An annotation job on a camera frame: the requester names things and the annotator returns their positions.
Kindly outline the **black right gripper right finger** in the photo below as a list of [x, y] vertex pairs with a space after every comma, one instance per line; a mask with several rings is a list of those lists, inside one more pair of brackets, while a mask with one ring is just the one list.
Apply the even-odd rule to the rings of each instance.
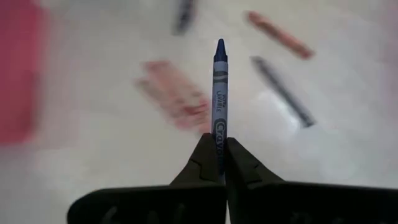
[[398, 224], [398, 190], [292, 182], [235, 138], [224, 151], [231, 224]]

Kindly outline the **blue crayon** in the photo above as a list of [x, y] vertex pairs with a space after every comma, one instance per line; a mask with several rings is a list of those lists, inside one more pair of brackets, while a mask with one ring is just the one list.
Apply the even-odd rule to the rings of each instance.
[[224, 149], [228, 133], [228, 56], [219, 39], [213, 57], [211, 133], [216, 144], [218, 176], [224, 182]]

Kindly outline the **red crayon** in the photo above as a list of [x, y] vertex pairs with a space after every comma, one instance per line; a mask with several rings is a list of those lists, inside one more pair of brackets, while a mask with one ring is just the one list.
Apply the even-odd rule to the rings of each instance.
[[301, 59], [308, 60], [314, 56], [315, 52], [307, 44], [298, 40], [260, 13], [248, 11], [246, 18], [257, 30], [274, 39]]
[[145, 62], [143, 69], [146, 76], [136, 85], [176, 127], [210, 130], [210, 100], [183, 72], [168, 60]]

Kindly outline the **pink plastic bin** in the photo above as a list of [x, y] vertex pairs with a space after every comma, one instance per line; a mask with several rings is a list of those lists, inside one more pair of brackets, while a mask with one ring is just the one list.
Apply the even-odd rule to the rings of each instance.
[[35, 129], [44, 21], [36, 0], [0, 0], [0, 145]]

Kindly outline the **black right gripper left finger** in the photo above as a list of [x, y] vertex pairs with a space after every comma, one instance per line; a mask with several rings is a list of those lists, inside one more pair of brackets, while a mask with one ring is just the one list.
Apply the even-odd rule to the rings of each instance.
[[72, 203], [67, 224], [225, 224], [216, 144], [203, 134], [169, 185], [100, 189]]

